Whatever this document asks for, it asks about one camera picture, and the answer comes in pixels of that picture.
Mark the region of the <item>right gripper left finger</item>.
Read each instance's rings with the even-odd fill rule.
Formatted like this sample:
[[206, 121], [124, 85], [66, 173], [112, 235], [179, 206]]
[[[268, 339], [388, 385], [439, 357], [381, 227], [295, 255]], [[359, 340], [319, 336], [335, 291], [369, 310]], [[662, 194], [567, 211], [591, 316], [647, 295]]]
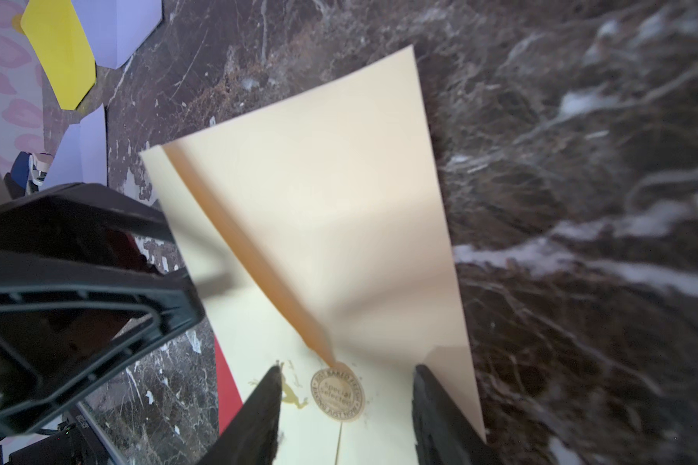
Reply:
[[281, 396], [281, 370], [274, 365], [198, 465], [273, 464]]

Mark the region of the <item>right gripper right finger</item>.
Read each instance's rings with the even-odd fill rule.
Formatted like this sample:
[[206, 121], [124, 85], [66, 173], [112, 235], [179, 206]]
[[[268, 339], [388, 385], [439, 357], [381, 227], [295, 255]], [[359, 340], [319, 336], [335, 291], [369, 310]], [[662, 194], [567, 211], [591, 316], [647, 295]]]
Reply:
[[412, 418], [421, 465], [500, 465], [432, 370], [415, 367]]

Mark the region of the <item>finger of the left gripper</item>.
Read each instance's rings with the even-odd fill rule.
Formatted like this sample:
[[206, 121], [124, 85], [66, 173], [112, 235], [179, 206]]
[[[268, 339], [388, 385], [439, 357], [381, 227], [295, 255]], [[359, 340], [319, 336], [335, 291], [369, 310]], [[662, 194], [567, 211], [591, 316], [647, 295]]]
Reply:
[[143, 263], [135, 236], [174, 239], [165, 215], [100, 184], [74, 183], [0, 205], [0, 294], [219, 296], [228, 270], [195, 277]]
[[37, 430], [204, 316], [185, 274], [0, 251], [0, 436]]

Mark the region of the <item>yellow envelope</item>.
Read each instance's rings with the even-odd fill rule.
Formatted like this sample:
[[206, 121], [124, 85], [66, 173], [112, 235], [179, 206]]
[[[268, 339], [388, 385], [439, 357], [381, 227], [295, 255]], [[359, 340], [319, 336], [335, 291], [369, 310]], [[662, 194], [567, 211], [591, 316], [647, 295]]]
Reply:
[[71, 0], [30, 0], [21, 29], [62, 110], [77, 110], [96, 83], [96, 62]]

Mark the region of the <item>purple envelope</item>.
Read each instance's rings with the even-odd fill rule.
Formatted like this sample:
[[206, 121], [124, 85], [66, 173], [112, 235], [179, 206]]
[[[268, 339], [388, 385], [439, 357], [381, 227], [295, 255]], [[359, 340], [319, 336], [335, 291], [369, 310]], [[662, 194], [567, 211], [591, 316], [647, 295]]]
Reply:
[[91, 183], [108, 185], [106, 112], [103, 105], [71, 124], [54, 154], [54, 162], [40, 187]]
[[73, 0], [96, 63], [118, 69], [163, 19], [161, 0]]

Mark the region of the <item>beige envelope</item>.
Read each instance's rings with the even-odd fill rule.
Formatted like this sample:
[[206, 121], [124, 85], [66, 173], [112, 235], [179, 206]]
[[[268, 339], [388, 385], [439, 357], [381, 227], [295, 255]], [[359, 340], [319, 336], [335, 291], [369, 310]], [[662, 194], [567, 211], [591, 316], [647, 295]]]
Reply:
[[484, 420], [413, 48], [142, 153], [245, 404], [281, 370], [278, 464], [420, 464], [424, 364]]

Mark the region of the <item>red envelope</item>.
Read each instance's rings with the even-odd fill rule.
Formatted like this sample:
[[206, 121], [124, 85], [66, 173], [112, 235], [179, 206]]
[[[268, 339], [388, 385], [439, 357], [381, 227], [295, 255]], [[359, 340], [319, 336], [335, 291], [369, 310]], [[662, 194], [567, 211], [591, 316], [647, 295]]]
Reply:
[[219, 433], [222, 434], [240, 412], [242, 398], [217, 337], [214, 338], [214, 356], [218, 396], [218, 429]]

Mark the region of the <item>blue stapler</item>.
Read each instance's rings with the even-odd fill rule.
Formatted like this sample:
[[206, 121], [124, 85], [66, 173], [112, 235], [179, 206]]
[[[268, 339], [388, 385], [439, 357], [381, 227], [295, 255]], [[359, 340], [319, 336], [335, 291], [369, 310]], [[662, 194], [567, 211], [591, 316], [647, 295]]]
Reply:
[[15, 200], [37, 193], [54, 162], [50, 153], [31, 153], [21, 151], [17, 155], [11, 170], [3, 177], [10, 197]]

